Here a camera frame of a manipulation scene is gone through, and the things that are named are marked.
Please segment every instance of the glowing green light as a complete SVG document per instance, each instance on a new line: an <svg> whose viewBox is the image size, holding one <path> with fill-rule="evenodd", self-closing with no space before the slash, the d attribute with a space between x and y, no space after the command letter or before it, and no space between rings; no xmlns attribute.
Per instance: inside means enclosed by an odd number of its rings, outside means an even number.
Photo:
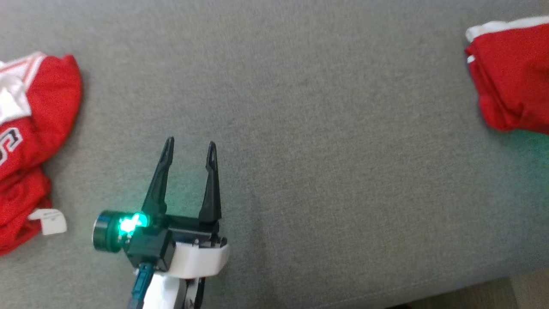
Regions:
<svg viewBox="0 0 549 309"><path fill-rule="evenodd" d="M124 218L120 221L120 234L133 234L136 227L146 227L149 219L142 213L136 213L132 218Z"/></svg>

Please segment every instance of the floor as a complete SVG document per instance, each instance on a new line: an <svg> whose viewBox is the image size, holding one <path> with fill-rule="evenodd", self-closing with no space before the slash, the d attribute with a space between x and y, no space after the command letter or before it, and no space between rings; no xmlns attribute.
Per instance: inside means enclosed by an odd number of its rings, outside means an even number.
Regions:
<svg viewBox="0 0 549 309"><path fill-rule="evenodd" d="M408 306L412 309L549 308L549 268L418 300Z"/></svg>

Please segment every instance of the clothing label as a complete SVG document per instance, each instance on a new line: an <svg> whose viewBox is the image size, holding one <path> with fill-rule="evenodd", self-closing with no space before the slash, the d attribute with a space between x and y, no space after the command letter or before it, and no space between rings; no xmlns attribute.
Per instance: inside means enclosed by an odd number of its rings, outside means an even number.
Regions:
<svg viewBox="0 0 549 309"><path fill-rule="evenodd" d="M67 231L65 216L57 209L37 209L29 214L28 219L40 219L43 235L59 234Z"/></svg>

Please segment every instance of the red cloth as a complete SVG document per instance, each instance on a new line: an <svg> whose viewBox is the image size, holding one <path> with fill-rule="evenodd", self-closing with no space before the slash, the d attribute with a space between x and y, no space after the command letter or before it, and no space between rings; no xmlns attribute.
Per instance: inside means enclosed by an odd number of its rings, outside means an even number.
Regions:
<svg viewBox="0 0 549 309"><path fill-rule="evenodd" d="M51 208L51 184L40 164L69 136L82 85L73 56L59 59L42 53L1 65L0 85L0 117L5 115L2 107L17 110L0 122L1 256L41 230L40 221L27 220L35 208ZM24 100L17 105L11 98L21 92Z"/></svg>
<svg viewBox="0 0 549 309"><path fill-rule="evenodd" d="M40 221L27 217L35 208L52 208L49 179L40 167L21 170L0 181L0 256L31 239Z"/></svg>
<svg viewBox="0 0 549 309"><path fill-rule="evenodd" d="M549 134L548 23L542 16L467 31L469 70L492 128Z"/></svg>

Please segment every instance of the couch cushion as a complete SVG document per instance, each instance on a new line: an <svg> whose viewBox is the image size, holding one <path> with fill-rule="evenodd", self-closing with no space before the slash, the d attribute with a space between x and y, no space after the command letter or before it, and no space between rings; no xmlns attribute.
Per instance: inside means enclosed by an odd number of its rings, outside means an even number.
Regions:
<svg viewBox="0 0 549 309"><path fill-rule="evenodd" d="M226 269L204 308L381 307L549 257L549 138L483 123L467 27L538 1L7 1L3 60L73 53L85 97L46 165L63 235L0 260L0 308L125 308L103 209L141 206L176 138L167 203L198 214L217 143Z"/></svg>

